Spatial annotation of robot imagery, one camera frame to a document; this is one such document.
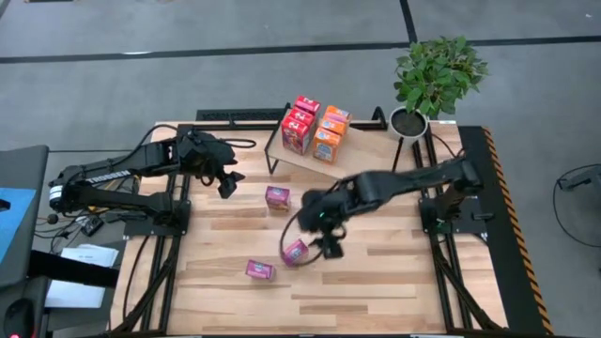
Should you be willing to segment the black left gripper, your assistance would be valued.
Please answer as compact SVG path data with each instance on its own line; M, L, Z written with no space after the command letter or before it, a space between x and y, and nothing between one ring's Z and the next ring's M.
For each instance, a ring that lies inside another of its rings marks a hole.
M234 165L235 152L224 140L199 131L189 132L180 138L180 169L183 174L195 177L217 177L226 165ZM235 183L245 175L232 171L218 187L222 199L229 198L235 191Z

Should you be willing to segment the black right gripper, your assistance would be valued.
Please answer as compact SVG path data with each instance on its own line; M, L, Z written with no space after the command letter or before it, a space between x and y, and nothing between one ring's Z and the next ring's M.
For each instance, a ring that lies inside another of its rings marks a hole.
M298 214L300 230L310 233L331 231L357 214L362 207L364 202L351 182L335 183L327 190L308 190L301 197ZM315 238L310 245L323 247L325 259L344 256L339 238Z

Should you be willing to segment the purple Raisin Bran cereal box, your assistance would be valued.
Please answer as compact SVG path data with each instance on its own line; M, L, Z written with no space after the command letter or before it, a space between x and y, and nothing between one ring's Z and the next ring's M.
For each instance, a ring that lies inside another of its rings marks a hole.
M272 280L275 277L275 267L250 259L246 265L245 274L254 279Z
M265 192L265 201L269 209L289 211L290 190L286 188L268 186Z
M308 253L308 246L301 239L297 239L284 248L283 261L287 266L293 267L301 263Z

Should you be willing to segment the red Froot Loops cereal box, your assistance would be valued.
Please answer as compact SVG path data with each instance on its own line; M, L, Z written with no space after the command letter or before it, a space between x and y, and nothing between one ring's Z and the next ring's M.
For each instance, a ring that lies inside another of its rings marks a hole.
M310 143L310 127L299 120L287 116L282 122L283 147L304 155Z
M294 106L311 115L318 115L321 103L317 100L311 100L305 96L297 96Z
M316 120L313 114L307 113L299 108L291 109L287 115L310 128L314 126Z

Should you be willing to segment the orange Mini-Wheats cereal box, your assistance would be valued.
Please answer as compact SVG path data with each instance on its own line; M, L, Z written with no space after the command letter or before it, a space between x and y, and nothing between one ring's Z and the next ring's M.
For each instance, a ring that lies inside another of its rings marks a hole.
M341 135L318 128L313 141L313 156L320 161L335 163L341 143Z
M336 118L332 118L329 115L325 115L321 118L319 127L340 136L345 136L347 134L347 123Z
M344 123L349 123L352 120L352 114L342 110L336 106L329 105L326 108L325 114L330 116L332 119L336 119L338 121L342 121Z

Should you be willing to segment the black perforated panel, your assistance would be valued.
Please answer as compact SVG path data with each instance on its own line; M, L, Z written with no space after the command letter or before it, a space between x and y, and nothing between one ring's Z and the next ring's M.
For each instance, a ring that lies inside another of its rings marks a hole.
M284 108L197 110L196 120L233 122L279 120L285 112Z

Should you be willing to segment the white plant pot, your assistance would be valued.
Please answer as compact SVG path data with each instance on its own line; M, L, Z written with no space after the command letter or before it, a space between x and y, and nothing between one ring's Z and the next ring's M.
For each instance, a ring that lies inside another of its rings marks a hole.
M389 115L387 132L395 139L417 139L428 127L428 119L420 111L409 112L405 106L395 108Z

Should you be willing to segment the small black device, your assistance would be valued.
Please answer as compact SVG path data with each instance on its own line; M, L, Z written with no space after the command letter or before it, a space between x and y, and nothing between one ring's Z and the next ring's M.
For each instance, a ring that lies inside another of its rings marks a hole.
M81 232L86 237L92 237L104 226L103 219L98 215L80 216L75 219L75 222L80 225Z

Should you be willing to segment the white papers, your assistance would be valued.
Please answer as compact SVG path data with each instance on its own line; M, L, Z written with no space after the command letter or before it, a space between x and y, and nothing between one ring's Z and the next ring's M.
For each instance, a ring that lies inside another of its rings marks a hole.
M64 248L61 257L79 262L111 268L118 256L118 250L92 244L81 244L76 248ZM46 295L46 308L101 307L105 287L52 280Z

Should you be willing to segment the black flat bar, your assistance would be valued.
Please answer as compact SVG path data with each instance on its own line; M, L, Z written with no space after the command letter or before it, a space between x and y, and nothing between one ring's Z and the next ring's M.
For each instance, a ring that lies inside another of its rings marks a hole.
M32 251L28 277L47 277L51 280L115 288L119 270L88 264L59 255Z

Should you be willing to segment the green leafy plant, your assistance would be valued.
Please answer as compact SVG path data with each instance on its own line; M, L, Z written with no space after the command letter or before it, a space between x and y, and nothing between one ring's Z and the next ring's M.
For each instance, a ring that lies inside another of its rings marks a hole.
M488 63L465 37L441 37L410 43L396 58L395 74L396 100L411 113L436 119L441 113L453 115L460 100L479 90Z

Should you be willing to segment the blue panel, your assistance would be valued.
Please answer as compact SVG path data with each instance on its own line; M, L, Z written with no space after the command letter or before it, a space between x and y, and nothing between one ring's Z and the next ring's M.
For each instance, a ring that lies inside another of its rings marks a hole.
M0 263L4 260L35 195L35 190L0 188L0 200L9 203L8 209L0 207Z

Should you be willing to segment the black rounded equipment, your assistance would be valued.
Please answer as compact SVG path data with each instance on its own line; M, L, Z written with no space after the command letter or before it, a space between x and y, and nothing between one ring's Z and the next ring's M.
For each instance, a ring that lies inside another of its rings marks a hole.
M37 277L0 287L0 338L46 338L49 283Z

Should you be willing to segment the black aluminium table rail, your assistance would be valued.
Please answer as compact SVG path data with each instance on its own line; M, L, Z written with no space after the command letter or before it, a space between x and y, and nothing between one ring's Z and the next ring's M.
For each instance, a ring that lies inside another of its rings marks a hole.
M281 122L277 120L243 120L243 121L195 121L183 122L177 125L179 132L191 129L201 131L275 131ZM376 120L352 122L351 128L361 131L385 131L386 125Z

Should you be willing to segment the wooden shelf with black frame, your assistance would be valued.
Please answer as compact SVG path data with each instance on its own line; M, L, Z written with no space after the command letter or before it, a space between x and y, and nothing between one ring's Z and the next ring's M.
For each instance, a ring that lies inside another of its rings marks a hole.
M369 170L405 171L414 168L410 148L395 141L387 133L387 118L377 106L370 120L353 120L345 136L336 162L328 164L316 159L308 149L299 155L283 146L282 122L265 146L269 172L274 173L279 161L329 177L343 178Z

